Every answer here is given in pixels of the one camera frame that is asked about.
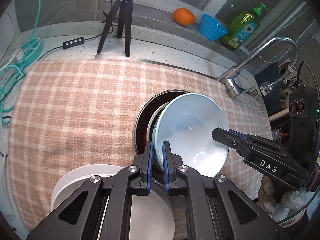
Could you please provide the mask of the right gloved hand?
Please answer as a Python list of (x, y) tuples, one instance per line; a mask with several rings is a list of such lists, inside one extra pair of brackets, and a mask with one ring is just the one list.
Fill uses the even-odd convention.
[(262, 177), (257, 205), (276, 222), (298, 211), (307, 200), (308, 193), (304, 189), (291, 191), (267, 176)]

